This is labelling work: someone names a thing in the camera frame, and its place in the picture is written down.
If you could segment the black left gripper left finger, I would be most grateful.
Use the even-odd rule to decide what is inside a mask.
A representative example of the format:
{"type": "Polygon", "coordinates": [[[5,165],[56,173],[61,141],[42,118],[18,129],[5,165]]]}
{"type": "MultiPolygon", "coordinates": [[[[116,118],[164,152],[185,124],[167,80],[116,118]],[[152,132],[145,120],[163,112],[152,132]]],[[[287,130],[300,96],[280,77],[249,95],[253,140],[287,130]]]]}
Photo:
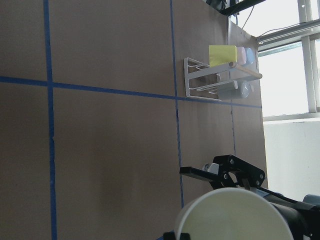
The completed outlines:
{"type": "Polygon", "coordinates": [[[163,238],[163,240],[176,240],[176,236],[173,231],[164,232],[162,238],[163,238]]]}

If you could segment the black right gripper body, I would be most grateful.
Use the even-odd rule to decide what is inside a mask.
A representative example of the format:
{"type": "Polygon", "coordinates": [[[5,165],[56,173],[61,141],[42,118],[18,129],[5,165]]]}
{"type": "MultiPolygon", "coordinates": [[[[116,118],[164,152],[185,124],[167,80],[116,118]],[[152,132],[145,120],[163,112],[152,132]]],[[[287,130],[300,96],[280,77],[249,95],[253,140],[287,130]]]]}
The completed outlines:
{"type": "Polygon", "coordinates": [[[206,164],[206,172],[219,175],[221,181],[209,182],[212,188],[243,187],[261,195],[277,207],[287,220],[293,237],[303,236],[312,240],[320,238],[320,196],[307,194],[302,201],[294,200],[281,193],[262,187],[265,172],[235,155],[220,155],[206,164]]]}

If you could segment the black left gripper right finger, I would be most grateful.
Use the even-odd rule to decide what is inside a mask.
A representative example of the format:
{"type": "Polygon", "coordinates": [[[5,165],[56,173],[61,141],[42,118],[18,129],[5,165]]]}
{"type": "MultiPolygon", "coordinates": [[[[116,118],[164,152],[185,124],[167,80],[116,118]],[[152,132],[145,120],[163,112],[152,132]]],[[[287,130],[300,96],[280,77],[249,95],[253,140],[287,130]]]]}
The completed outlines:
{"type": "Polygon", "coordinates": [[[180,240],[190,240],[190,235],[188,233],[182,232],[180,234],[180,240]]]}

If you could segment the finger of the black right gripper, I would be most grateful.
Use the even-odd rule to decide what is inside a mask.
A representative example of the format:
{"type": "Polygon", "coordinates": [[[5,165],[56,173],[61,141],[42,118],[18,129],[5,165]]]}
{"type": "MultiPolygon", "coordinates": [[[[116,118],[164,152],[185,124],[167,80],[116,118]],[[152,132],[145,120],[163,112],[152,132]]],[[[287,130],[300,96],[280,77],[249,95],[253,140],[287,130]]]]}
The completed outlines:
{"type": "Polygon", "coordinates": [[[191,177],[194,179],[202,180],[205,182],[220,182],[221,178],[219,175],[216,175],[211,172],[207,172],[192,166],[184,166],[179,170],[180,175],[191,177]]]}

